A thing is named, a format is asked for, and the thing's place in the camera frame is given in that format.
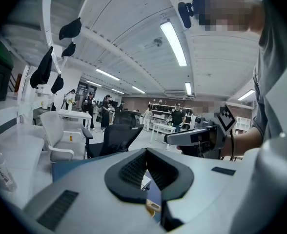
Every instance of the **white table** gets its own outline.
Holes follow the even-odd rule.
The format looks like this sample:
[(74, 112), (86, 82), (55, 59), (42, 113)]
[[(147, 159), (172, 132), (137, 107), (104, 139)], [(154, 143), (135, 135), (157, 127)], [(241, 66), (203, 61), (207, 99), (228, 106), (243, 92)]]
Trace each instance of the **white table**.
[(90, 114), (88, 114), (88, 113), (77, 112), (77, 111), (68, 111), (68, 110), (65, 110), (65, 109), (60, 109), (58, 111), (58, 115), (60, 117), (85, 119), (87, 121), (87, 124), (88, 124), (88, 129), (90, 130), (92, 116), (90, 116)]
[(17, 124), (0, 134), (0, 152), (17, 184), (14, 192), (0, 189), (0, 195), (22, 209), (33, 197), (33, 181), (44, 146), (42, 126)]
[(157, 131), (157, 135), (155, 137), (155, 140), (157, 140), (159, 132), (168, 135), (168, 134), (172, 134), (175, 131), (175, 129), (176, 129), (176, 127), (173, 127), (173, 126), (167, 126), (165, 124), (154, 123), (153, 124), (153, 129), (152, 129), (150, 143), (152, 143), (154, 131)]

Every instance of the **brown wall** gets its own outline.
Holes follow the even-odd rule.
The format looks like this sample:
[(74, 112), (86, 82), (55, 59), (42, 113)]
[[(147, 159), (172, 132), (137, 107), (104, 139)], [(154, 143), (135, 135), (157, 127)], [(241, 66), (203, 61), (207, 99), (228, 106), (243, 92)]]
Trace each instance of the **brown wall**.
[[(139, 112), (142, 114), (147, 110), (148, 104), (150, 103), (159, 103), (160, 98), (155, 98), (156, 101), (153, 101), (154, 98), (143, 98), (143, 97), (123, 97), (122, 100), (125, 102), (124, 108), (128, 110), (139, 109)], [(174, 100), (174, 99), (165, 99), (162, 98), (162, 104), (169, 106), (175, 106), (176, 103), (179, 103), (181, 107), (192, 108), (193, 114), (201, 115), (203, 113), (212, 112), (215, 108), (220, 106), (222, 102), (220, 101), (183, 101), (183, 100)], [(247, 108), (233, 107), (229, 106), (235, 117), (244, 117), (251, 119), (252, 110)]]

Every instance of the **bottle label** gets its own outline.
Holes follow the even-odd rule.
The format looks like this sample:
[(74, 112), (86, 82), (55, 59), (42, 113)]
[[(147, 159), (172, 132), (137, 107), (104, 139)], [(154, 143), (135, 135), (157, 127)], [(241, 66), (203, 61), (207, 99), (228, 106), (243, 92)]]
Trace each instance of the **bottle label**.
[(10, 179), (9, 171), (6, 167), (5, 162), (3, 164), (0, 164), (0, 179), (3, 179), (6, 185), (13, 184), (13, 181)]

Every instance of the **cable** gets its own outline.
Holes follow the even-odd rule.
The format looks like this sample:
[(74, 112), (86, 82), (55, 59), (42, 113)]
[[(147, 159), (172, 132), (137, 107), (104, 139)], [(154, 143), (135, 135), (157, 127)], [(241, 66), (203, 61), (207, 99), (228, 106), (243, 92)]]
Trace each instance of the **cable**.
[(230, 130), (230, 137), (231, 137), (231, 158), (230, 161), (233, 160), (233, 156), (234, 156), (234, 141), (233, 141), (233, 134), (232, 134), (232, 129)]

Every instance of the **man in black shirt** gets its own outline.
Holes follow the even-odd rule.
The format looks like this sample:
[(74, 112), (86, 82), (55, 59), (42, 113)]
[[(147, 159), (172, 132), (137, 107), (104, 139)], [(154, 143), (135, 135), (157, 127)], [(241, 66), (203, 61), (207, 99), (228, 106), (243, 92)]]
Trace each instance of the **man in black shirt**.
[(176, 103), (175, 110), (168, 117), (166, 122), (168, 123), (170, 119), (172, 119), (173, 127), (176, 127), (175, 132), (179, 132), (184, 122), (186, 121), (185, 113), (181, 110), (181, 106), (179, 103)]
[(95, 130), (94, 120), (93, 120), (93, 113), (94, 113), (94, 106), (96, 105), (94, 95), (92, 92), (89, 92), (88, 97), (85, 98), (84, 103), (82, 104), (82, 111), (88, 112), (91, 116), (91, 124), (90, 129)]
[(124, 101), (121, 101), (119, 107), (117, 108), (116, 110), (116, 114), (123, 111), (123, 106), (124, 106), (125, 102)]

